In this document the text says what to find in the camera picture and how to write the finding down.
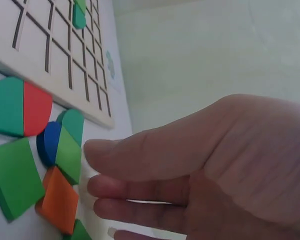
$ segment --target hand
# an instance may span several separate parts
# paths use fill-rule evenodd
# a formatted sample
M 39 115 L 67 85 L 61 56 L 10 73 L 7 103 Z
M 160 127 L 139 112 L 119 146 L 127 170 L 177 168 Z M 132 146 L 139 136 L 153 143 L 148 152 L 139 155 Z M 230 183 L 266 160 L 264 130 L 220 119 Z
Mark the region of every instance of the hand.
M 299 104 L 231 95 L 121 141 L 89 140 L 84 152 L 101 173 L 87 186 L 101 218 L 187 240 L 300 239 Z

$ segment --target wooden frame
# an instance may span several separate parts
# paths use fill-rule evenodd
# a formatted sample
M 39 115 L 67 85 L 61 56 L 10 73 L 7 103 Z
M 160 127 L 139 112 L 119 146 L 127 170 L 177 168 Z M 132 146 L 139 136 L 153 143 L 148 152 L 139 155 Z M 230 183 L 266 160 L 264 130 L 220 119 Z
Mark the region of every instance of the wooden frame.
M 42 88 L 43 90 L 47 91 L 48 93 L 52 94 L 53 100 L 66 107 L 66 108 L 75 108 L 80 110 L 85 118 L 88 120 L 101 124 L 104 127 L 113 128 L 114 127 L 114 120 L 111 118 L 111 111 L 110 111 L 110 105 L 109 105 L 109 93 L 107 90 L 107 81 L 106 81 L 106 72 L 104 68 L 104 52 L 103 48 L 101 46 L 101 31 L 99 26 L 99 17 L 97 21 L 94 20 L 93 14 L 97 14 L 99 16 L 98 12 L 98 1 L 93 0 L 96 3 L 93 3 L 91 0 L 87 0 L 87 2 L 90 3 L 90 5 L 87 5 L 86 14 L 89 14 L 91 16 L 91 28 L 86 28 L 85 31 L 89 31 L 89 35 L 92 35 L 92 46 L 93 49 L 91 49 L 90 46 L 86 44 L 85 41 L 85 33 L 84 30 L 76 30 L 74 29 L 72 25 L 72 9 L 73 9 L 73 0 L 62 0 L 62 1 L 69 1 L 70 8 L 69 8 L 69 17 L 64 16 L 60 10 L 58 10 L 58 6 L 56 7 L 57 0 L 45 0 L 48 1 L 51 4 L 51 12 L 49 16 L 49 23 L 48 27 L 44 27 L 36 21 L 36 17 L 32 16 L 30 13 L 27 12 L 28 2 L 24 1 L 21 2 L 20 0 L 10 0 L 13 1 L 16 5 L 19 6 L 21 9 L 19 20 L 17 23 L 17 30 L 14 35 L 13 43 L 11 47 L 7 47 L 7 45 L 0 39 L 0 72 L 2 72 L 4 75 L 12 75 L 17 76 L 25 81 L 29 81 L 36 86 Z M 68 24 L 69 30 L 67 36 L 68 39 L 68 48 L 61 46 L 61 44 L 53 37 L 53 19 L 54 14 L 59 14 L 63 20 Z M 21 54 L 19 50 L 20 46 L 20 35 L 21 31 L 18 29 L 22 27 L 22 25 L 25 22 L 25 17 L 28 17 L 31 19 L 37 26 L 42 30 L 44 34 L 47 35 L 47 43 L 46 43 L 46 54 L 45 54 L 45 66 L 44 70 L 40 69 L 37 64 L 35 64 L 33 61 L 29 60 L 26 56 Z M 98 34 L 100 35 L 100 39 L 97 40 L 96 35 L 94 34 L 94 28 L 96 27 L 95 31 L 98 31 Z M 77 37 L 79 41 L 82 43 L 83 49 L 83 62 L 78 62 L 73 57 L 73 49 L 72 49 L 72 38 L 73 36 Z M 58 79 L 56 79 L 54 76 L 51 75 L 51 46 L 52 43 L 54 43 L 57 47 L 59 47 L 66 56 L 69 57 L 69 86 L 65 87 L 64 84 L 62 84 Z M 101 61 L 99 61 L 97 56 L 96 48 L 100 48 L 101 51 Z M 88 66 L 86 63 L 86 56 L 85 54 L 89 54 L 90 58 L 92 57 L 94 62 L 94 68 L 95 68 L 95 76 L 91 74 L 91 71 L 88 70 Z M 76 64 L 83 72 L 84 74 L 84 85 L 85 85 L 85 97 L 78 94 L 78 92 L 72 90 L 73 89 L 73 67 L 72 65 Z M 102 71 L 101 75 L 103 75 L 103 79 L 99 78 L 99 72 L 97 72 L 97 66 L 98 69 Z M 93 81 L 96 85 L 96 92 L 98 96 L 98 104 L 96 107 L 96 104 L 92 104 L 90 102 L 89 97 L 89 89 L 88 89 L 88 83 L 87 81 Z M 102 105 L 101 105 L 101 99 L 100 99 L 100 91 L 102 91 L 106 95 L 106 104 L 108 106 L 108 109 L 103 109 L 102 111 Z

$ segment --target foam shape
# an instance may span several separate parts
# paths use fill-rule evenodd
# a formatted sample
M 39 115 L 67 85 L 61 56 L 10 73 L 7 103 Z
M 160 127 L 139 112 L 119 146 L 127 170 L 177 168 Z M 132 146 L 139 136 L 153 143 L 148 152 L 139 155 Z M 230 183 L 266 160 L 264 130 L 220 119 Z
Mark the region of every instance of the foam shape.
M 87 230 L 79 219 L 75 220 L 72 235 L 65 235 L 62 240 L 92 240 Z
M 56 163 L 60 132 L 60 123 L 51 121 L 47 124 L 43 132 L 36 137 L 36 148 L 40 159 L 48 168 Z
M 0 207 L 11 222 L 45 195 L 27 138 L 0 145 Z
M 64 126 L 61 128 L 55 164 L 71 185 L 77 185 L 81 172 L 81 147 Z
M 84 29 L 86 26 L 86 16 L 80 9 L 78 3 L 75 3 L 73 6 L 72 24 L 76 29 Z
M 82 13 L 86 15 L 86 0 L 74 0 L 74 2 L 78 4 Z
M 0 80 L 0 134 L 24 135 L 23 101 L 23 80 L 17 77 Z
M 81 147 L 85 121 L 83 114 L 76 109 L 69 109 L 63 111 L 57 117 L 56 121 L 65 127 L 76 143 Z
M 52 110 L 52 96 L 40 88 L 24 82 L 23 135 L 36 136 L 48 124 Z
M 79 196 L 57 167 L 51 167 L 43 179 L 46 190 L 44 198 L 35 205 L 35 210 L 61 233 L 72 235 Z

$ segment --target red semicircle piece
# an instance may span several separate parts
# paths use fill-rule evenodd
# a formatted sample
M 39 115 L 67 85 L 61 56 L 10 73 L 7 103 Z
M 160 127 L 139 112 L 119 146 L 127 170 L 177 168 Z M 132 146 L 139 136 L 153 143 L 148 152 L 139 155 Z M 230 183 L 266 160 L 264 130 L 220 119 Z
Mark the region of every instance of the red semicircle piece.
M 52 96 L 24 81 L 23 90 L 23 135 L 40 134 L 48 124 L 52 110 Z

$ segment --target grid slot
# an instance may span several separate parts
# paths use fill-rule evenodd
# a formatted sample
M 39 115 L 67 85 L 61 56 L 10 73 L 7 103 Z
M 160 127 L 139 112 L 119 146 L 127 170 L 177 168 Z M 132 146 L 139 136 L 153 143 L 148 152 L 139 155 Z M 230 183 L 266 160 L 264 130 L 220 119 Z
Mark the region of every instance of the grid slot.
M 76 29 L 75 27 L 73 27 L 73 30 L 75 31 L 75 33 L 80 36 L 81 38 L 83 37 L 83 30 L 82 29 Z
M 104 64 L 103 55 L 102 55 L 102 49 L 97 43 L 97 41 L 94 41 L 94 49 L 95 49 L 95 56 L 96 59 L 99 61 L 99 63 Z
M 93 77 L 96 78 L 96 60 L 93 57 L 93 55 L 89 51 L 85 51 L 85 65 L 86 65 L 86 70 L 88 73 Z
M 81 64 L 81 66 L 83 66 L 84 65 L 84 45 L 74 32 L 72 32 L 71 39 L 72 39 L 71 40 L 72 56 L 79 64 Z
M 23 25 L 19 52 L 45 70 L 47 44 L 47 35 L 27 16 Z
M 75 62 L 72 63 L 72 73 L 72 90 L 77 94 L 77 96 L 86 101 L 86 74 Z
M 101 110 L 102 112 L 109 114 L 107 94 L 102 89 L 100 89 L 99 94 L 100 94 Z
M 92 17 L 88 11 L 85 11 L 86 26 L 92 30 Z
M 92 18 L 93 20 L 99 25 L 99 14 L 97 13 L 97 10 L 93 7 L 92 8 Z
M 97 10 L 99 10 L 99 1 L 98 0 L 93 0 L 94 1 L 94 5 L 96 7 Z
M 11 0 L 0 0 L 0 39 L 12 47 L 21 16 L 20 8 Z
M 98 85 L 90 77 L 88 78 L 88 88 L 89 88 L 90 103 L 93 106 L 95 106 L 97 109 L 101 109 Z
M 51 75 L 63 86 L 69 88 L 70 57 L 56 43 L 51 45 Z
M 94 33 L 94 37 L 95 39 L 101 43 L 101 37 L 100 37 L 100 30 L 99 28 L 97 27 L 96 23 L 93 22 L 93 33 Z
M 56 7 L 61 12 L 61 14 L 70 20 L 70 2 L 69 0 L 55 0 Z
M 54 13 L 52 36 L 63 48 L 69 49 L 70 26 L 58 11 Z
M 94 51 L 94 38 L 87 27 L 84 28 L 84 41 L 91 52 Z
M 101 68 L 101 66 L 98 63 L 96 64 L 96 73 L 100 87 L 105 89 L 105 71 Z
M 28 4 L 28 12 L 46 29 L 48 29 L 51 8 L 52 5 L 48 0 L 30 0 Z
M 91 11 L 91 0 L 85 0 L 86 8 Z

